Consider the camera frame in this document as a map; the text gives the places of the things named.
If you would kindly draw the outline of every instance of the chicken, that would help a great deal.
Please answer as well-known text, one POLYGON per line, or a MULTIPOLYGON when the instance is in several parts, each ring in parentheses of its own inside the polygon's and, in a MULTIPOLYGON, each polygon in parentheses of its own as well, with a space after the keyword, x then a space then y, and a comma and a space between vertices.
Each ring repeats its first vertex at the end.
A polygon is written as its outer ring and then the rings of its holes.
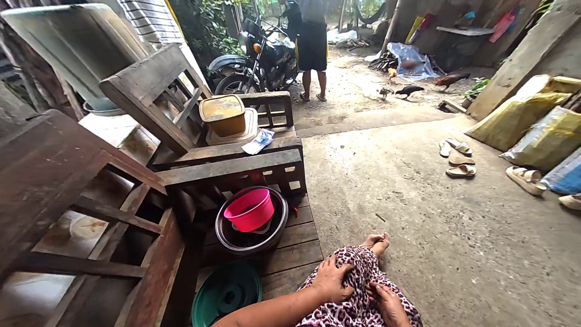
POLYGON ((424 88, 421 86, 408 85, 408 86, 402 88, 401 90, 399 90, 398 92, 396 92, 396 94, 405 94, 405 95, 407 95, 407 97, 405 97, 404 99, 407 99, 410 97, 410 95, 413 92, 423 91, 423 90, 424 90, 424 88))
POLYGON ((437 86, 445 85, 446 88, 444 88, 444 90, 442 90, 442 92, 445 92, 450 87, 450 85, 456 83, 457 81, 459 81, 461 79, 468 79, 468 78, 470 78, 470 73, 452 74, 452 75, 444 76, 441 79, 435 81, 434 85, 437 85, 437 86))
POLYGON ((381 98, 381 100, 385 100, 385 98, 388 96, 388 93, 393 94, 393 90, 389 87, 382 87, 381 90, 379 91, 379 94, 383 95, 383 98, 381 98))
POLYGON ((411 72, 415 71, 415 69, 421 65, 426 63, 425 61, 419 61, 415 59, 408 59, 401 62, 401 68, 407 69, 411 72))
POLYGON ((392 84, 392 78, 397 76, 397 70, 394 68, 388 68, 388 80, 389 80, 389 84, 392 84))

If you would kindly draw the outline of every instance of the black basin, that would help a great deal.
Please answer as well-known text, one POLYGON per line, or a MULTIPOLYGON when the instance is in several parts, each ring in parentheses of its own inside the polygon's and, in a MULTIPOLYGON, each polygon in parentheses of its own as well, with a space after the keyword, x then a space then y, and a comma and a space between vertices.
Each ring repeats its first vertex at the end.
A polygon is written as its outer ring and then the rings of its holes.
POLYGON ((239 254, 248 255, 256 252, 264 251, 280 241, 282 232, 285 229, 286 221, 289 216, 289 207, 282 195, 266 186, 253 186, 243 189, 236 193, 230 200, 226 201, 218 212, 216 217, 216 236, 222 245, 228 251, 239 254), (232 223, 224 217, 224 210, 234 200, 240 196, 255 190, 268 189, 270 191, 270 198, 274 206, 274 214, 272 215, 270 228, 265 234, 243 233, 232 228, 232 223))

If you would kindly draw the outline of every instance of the leopard print dress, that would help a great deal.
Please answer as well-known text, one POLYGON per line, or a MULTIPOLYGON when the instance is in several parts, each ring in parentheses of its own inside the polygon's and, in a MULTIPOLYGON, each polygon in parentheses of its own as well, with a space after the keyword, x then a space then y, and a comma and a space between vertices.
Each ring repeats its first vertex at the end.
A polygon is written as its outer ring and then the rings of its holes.
MULTIPOLYGON (((306 316, 297 326, 320 327, 384 327, 386 324, 373 304, 370 303, 365 286, 376 282, 389 287, 397 294, 406 310, 412 327, 423 327, 418 310, 407 300, 399 288, 379 270, 375 254, 366 247, 348 246, 334 253, 337 266, 352 264, 354 268, 346 275, 344 284, 355 289, 353 296, 342 303, 325 303, 306 316)), ((298 290, 309 287, 317 276, 318 267, 307 277, 298 290)))

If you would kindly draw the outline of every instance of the pink plastic bowl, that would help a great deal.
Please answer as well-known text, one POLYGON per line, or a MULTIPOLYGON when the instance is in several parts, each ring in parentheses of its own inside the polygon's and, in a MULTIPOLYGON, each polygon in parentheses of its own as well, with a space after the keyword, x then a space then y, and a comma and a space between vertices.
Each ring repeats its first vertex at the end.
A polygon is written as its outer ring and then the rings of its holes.
POLYGON ((257 189, 250 191, 232 202, 224 217, 241 232, 251 232, 268 222, 274 214, 270 191, 257 189))

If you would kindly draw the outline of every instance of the bare foot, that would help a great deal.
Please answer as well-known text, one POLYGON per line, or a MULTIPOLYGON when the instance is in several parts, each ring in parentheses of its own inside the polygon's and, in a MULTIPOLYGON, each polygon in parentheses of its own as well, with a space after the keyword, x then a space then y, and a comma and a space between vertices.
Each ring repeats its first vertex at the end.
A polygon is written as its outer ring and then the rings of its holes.
POLYGON ((378 258, 381 257, 385 252, 385 249, 389 247, 389 234, 384 232, 382 236, 383 237, 371 247, 371 251, 373 251, 378 258))
POLYGON ((360 246, 371 249, 373 245, 375 245, 375 243, 382 241, 385 235, 387 235, 387 233, 385 232, 383 234, 369 234, 367 235, 367 239, 365 240, 365 242, 363 242, 363 244, 361 244, 360 246))

